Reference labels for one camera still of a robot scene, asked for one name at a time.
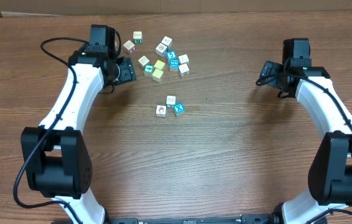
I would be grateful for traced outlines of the white block teal side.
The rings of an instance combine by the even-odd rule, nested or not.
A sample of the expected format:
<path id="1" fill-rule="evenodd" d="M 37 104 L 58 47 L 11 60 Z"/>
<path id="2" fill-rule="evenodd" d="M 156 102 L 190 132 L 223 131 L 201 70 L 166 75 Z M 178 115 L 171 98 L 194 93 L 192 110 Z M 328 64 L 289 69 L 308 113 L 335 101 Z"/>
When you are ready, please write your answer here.
<path id="1" fill-rule="evenodd" d="M 177 103 L 174 105 L 174 113 L 176 117 L 179 117 L 183 114 L 185 114 L 185 107 L 182 103 Z"/>

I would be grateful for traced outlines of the yellow block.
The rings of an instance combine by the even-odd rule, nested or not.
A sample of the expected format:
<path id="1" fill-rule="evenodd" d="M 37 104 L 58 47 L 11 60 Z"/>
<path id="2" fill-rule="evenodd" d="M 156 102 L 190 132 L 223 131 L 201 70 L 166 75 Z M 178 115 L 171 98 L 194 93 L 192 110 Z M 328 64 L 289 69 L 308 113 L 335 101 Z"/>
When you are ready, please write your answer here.
<path id="1" fill-rule="evenodd" d="M 164 72 L 158 68 L 156 68 L 152 73 L 152 79 L 157 82 L 161 82 L 163 79 L 163 76 L 164 76 Z"/>
<path id="2" fill-rule="evenodd" d="M 154 64 L 155 69 L 163 70 L 165 68 L 165 62 L 157 60 Z"/>

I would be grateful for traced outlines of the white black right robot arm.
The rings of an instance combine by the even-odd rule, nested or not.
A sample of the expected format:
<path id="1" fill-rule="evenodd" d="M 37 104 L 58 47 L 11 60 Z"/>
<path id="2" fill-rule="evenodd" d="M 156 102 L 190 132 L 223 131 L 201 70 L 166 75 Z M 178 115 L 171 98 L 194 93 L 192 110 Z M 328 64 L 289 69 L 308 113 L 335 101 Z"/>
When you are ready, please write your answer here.
<path id="1" fill-rule="evenodd" d="M 282 63 L 267 61 L 256 81 L 295 98 L 311 117 L 322 142 L 308 172 L 308 187 L 270 215 L 244 215 L 242 223 L 326 223 L 335 212 L 352 216 L 352 114 L 324 67 L 314 67 L 308 39 L 283 41 Z"/>

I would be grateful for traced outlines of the white block brown picture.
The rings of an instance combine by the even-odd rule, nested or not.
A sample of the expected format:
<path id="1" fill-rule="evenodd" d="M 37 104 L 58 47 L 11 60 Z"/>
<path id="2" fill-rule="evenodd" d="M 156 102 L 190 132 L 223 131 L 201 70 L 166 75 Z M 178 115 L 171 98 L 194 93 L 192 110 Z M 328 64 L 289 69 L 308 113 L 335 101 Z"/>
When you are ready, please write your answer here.
<path id="1" fill-rule="evenodd" d="M 190 69 L 187 63 L 179 65 L 178 70 L 180 72 L 181 77 L 184 77 L 185 75 L 188 75 L 190 73 Z"/>

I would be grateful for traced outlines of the white acorn picture block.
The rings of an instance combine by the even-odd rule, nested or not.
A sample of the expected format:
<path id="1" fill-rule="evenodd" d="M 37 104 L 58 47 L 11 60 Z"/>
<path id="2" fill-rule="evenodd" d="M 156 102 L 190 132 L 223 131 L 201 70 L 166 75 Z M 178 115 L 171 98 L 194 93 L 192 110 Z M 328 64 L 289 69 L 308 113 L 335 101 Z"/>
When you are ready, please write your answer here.
<path id="1" fill-rule="evenodd" d="M 163 105 L 157 105 L 155 113 L 157 117 L 165 118 L 167 116 L 167 107 Z"/>

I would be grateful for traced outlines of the blue number five block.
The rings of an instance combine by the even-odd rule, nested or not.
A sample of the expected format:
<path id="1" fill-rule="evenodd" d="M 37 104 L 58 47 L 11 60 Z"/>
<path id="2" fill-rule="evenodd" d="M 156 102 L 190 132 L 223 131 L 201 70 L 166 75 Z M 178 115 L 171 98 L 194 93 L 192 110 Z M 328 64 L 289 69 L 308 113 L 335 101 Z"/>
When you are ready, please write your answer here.
<path id="1" fill-rule="evenodd" d="M 174 50 L 169 50 L 169 51 L 166 53 L 166 56 L 167 56 L 168 62 L 170 62 L 171 60 L 176 60 L 176 59 L 177 59 L 177 55 L 176 55 L 176 53 L 175 53 Z"/>

